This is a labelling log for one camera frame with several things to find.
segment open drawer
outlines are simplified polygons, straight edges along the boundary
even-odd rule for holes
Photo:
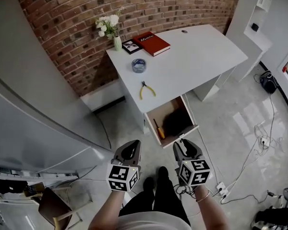
[[[155,125],[154,120],[157,122],[159,127],[164,132],[164,120],[165,118],[173,113],[175,110],[180,109],[183,115],[183,122],[186,124],[186,127],[176,136],[168,135],[165,133],[165,139],[161,139],[158,136],[157,126]],[[172,145],[175,141],[183,138],[187,134],[191,133],[192,131],[196,130],[198,128],[198,125],[196,125],[190,115],[190,111],[186,106],[186,103],[182,96],[179,96],[175,98],[174,100],[171,100],[170,102],[167,102],[157,108],[155,108],[152,111],[149,111],[148,113],[145,113],[145,118],[147,120],[148,126],[153,133],[153,136],[156,138],[157,143],[163,147],[166,148],[170,145]]]

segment wooden chair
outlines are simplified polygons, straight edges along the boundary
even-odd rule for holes
[[[38,211],[52,226],[55,227],[55,230],[64,230],[68,228],[74,213],[79,217],[79,221],[68,229],[82,222],[78,211],[91,203],[92,201],[89,201],[85,205],[72,210],[57,194],[47,187],[42,194]]]

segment yellow-handled pliers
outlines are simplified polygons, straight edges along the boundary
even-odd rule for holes
[[[142,81],[142,88],[141,88],[141,90],[140,90],[140,100],[143,99],[143,97],[142,97],[142,91],[143,91],[143,88],[144,88],[144,87],[150,89],[151,92],[154,94],[154,96],[156,96],[155,91],[154,91],[151,87],[147,86],[144,81]]]

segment marble floor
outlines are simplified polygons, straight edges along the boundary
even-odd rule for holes
[[[276,142],[272,142],[270,148],[262,152],[262,147],[258,145],[257,136],[254,133],[254,126],[262,124],[261,131],[264,133],[265,130],[270,135],[273,120],[269,95],[253,78],[255,73],[262,71],[260,67],[255,68],[240,83],[229,78],[216,95],[204,102],[199,101],[193,92],[186,94],[216,169],[217,178],[212,173],[206,183],[210,190],[216,192],[216,181],[224,182],[226,186],[233,183],[253,148],[245,164],[248,166],[223,203],[247,195],[254,195],[258,200],[263,200],[267,190],[275,194],[282,194],[283,188],[288,187],[288,107],[279,91],[271,96],[275,111],[271,136]],[[149,175],[154,175],[156,168],[162,165],[168,168],[173,184],[177,183],[174,171],[177,163],[172,148],[161,149],[150,133],[141,133],[126,109],[126,103],[119,103],[103,111],[99,116],[108,131],[113,149],[134,139],[142,142],[140,165],[143,174],[133,189],[135,193],[142,190],[144,179]],[[199,132],[194,131],[186,138],[202,148],[204,156],[211,164]],[[106,164],[97,166],[83,178],[84,180],[71,185],[68,197],[72,207],[80,206],[90,197],[94,201],[92,205],[80,211],[84,221],[74,229],[86,230],[89,222],[110,194],[110,190],[104,182],[106,167]],[[263,203],[258,204],[254,198],[248,197],[221,207],[229,219],[231,229],[248,230],[255,213],[275,202],[274,198],[268,197]],[[202,216],[195,200],[188,195],[183,195],[182,203],[189,216],[192,229],[204,230]],[[0,205],[0,210],[11,230],[53,229],[39,215],[37,206]],[[72,218],[72,222],[75,221],[77,221],[76,216]]]

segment black shoe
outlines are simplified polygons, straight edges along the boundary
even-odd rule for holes
[[[158,179],[167,179],[168,178],[168,169],[164,166],[159,168]]]
[[[147,177],[143,183],[143,190],[150,191],[155,188],[155,182],[152,177]]]

